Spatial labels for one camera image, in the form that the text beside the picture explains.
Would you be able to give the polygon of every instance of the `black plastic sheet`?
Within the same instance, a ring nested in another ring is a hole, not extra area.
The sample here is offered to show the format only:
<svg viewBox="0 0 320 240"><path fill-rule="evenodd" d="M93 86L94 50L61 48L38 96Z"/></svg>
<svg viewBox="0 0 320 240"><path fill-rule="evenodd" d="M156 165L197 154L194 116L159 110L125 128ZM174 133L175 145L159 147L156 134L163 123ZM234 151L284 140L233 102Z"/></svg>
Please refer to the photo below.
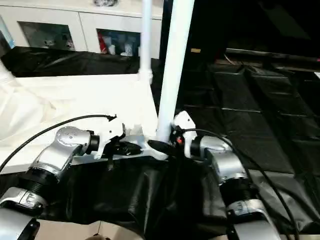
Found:
<svg viewBox="0 0 320 240"><path fill-rule="evenodd" d="M89 52L16 47L3 58L17 77L134 74L135 58ZM152 60L158 108L163 67ZM228 136L276 183L299 231L320 227L320 81L313 73L210 64L182 72L176 112L186 110L198 128ZM280 231L289 218L261 174L244 159ZM17 174L0 177L0 193ZM209 239L226 233L227 219L212 171L189 159L119 160L72 166L41 218L129 228L146 239Z"/></svg>

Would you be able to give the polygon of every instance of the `small yellow label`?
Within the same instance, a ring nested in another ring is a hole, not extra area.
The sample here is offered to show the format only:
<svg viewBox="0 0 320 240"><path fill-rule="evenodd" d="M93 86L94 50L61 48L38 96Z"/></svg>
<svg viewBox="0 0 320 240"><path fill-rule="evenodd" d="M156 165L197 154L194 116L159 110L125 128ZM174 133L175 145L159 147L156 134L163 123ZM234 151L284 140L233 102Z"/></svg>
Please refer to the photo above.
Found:
<svg viewBox="0 0 320 240"><path fill-rule="evenodd" d="M201 49L199 49L199 48L191 48L191 52L195 53L195 54L199 54L199 53L201 53Z"/></svg>

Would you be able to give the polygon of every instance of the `floor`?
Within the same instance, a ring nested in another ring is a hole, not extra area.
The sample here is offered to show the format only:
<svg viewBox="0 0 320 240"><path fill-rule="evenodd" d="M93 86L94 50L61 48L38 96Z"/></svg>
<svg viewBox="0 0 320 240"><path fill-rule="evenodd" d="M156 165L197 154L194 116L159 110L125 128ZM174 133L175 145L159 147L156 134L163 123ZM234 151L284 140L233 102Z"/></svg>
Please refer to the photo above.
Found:
<svg viewBox="0 0 320 240"><path fill-rule="evenodd" d="M86 240L97 233L111 240L143 240L136 233L107 222L97 221L90 225L46 220L39 222L41 227L35 240ZM228 238L219 236L212 240L228 240ZM320 240L320 235L301 235L300 240Z"/></svg>

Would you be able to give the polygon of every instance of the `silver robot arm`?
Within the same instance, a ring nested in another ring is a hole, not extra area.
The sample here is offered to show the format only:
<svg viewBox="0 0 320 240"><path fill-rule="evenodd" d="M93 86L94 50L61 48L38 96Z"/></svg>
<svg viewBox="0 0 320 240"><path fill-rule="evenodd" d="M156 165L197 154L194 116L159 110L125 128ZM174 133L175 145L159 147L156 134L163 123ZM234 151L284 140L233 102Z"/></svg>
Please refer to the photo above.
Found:
<svg viewBox="0 0 320 240"><path fill-rule="evenodd" d="M183 111L174 118L174 127L192 129L195 124ZM217 137L197 136L195 132L185 132L183 138L184 155L187 158L202 159L215 174L231 223L227 231L228 238L281 240L264 204L258 198L258 189L232 148Z"/></svg>
<svg viewBox="0 0 320 240"><path fill-rule="evenodd" d="M108 139L124 135L122 123L110 124ZM40 227L32 216L46 207L52 189L68 170L74 156L90 154L104 148L109 141L93 131L66 126L59 129L53 143L34 160L18 185L10 187L0 198L0 239L33 240Z"/></svg>

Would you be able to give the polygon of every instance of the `white pole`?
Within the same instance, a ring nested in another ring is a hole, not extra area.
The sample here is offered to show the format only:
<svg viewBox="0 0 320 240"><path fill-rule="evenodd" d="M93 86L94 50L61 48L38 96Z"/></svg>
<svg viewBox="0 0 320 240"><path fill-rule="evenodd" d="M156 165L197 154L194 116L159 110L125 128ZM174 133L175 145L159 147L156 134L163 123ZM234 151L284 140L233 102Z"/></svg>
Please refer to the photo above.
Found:
<svg viewBox="0 0 320 240"><path fill-rule="evenodd" d="M152 0L143 0L142 2L142 28L140 34L140 80L152 83L151 70L151 18L152 18Z"/></svg>
<svg viewBox="0 0 320 240"><path fill-rule="evenodd" d="M3 62L0 60L0 83L4 83L14 79L15 77L11 74L10 71L8 71Z"/></svg>
<svg viewBox="0 0 320 240"><path fill-rule="evenodd" d="M168 142L195 0L174 0L161 90L157 140Z"/></svg>

